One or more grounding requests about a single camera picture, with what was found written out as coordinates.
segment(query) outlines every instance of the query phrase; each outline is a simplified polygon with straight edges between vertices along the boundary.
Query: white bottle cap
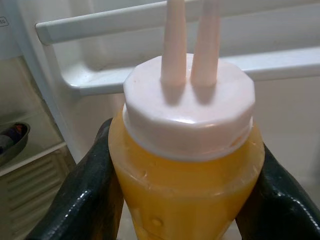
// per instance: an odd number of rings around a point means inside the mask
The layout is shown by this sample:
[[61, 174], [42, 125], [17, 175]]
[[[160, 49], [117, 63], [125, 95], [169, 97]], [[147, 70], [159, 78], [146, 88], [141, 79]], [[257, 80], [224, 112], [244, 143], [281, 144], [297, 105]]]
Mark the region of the white bottle cap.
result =
[[220, 60], [215, 86], [194, 86], [193, 55], [188, 54], [186, 84], [166, 86], [161, 62], [159, 56], [138, 65], [124, 83], [123, 120], [133, 140], [148, 152], [188, 162], [216, 159], [239, 148], [252, 128], [253, 81]]
[[185, 2], [168, 0], [163, 57], [138, 65], [124, 83], [124, 125], [148, 152], [201, 162], [230, 154], [248, 138], [254, 83], [218, 61], [218, 1], [203, 1], [193, 55], [186, 54]]

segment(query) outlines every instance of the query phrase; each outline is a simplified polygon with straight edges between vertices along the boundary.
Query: white shelf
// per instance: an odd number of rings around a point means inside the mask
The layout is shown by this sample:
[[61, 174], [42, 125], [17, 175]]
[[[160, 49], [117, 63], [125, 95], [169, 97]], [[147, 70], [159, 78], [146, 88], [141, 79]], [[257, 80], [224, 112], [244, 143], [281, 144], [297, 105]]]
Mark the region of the white shelf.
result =
[[30, 125], [30, 132], [25, 148], [16, 157], [0, 166], [0, 177], [26, 164], [33, 162], [66, 145], [58, 134], [56, 126], [44, 111], [36, 112], [14, 122], [25, 122]]

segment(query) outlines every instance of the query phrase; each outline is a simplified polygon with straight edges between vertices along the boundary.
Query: squeeze bottle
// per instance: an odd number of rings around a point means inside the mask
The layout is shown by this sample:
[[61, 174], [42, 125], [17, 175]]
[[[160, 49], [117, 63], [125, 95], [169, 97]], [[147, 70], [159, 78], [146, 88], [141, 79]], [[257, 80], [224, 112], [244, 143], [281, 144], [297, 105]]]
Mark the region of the squeeze bottle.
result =
[[164, 51], [124, 83], [109, 150], [139, 240], [218, 240], [264, 163], [253, 81], [219, 60], [217, 0], [204, 0], [193, 54], [183, 0], [167, 1]]

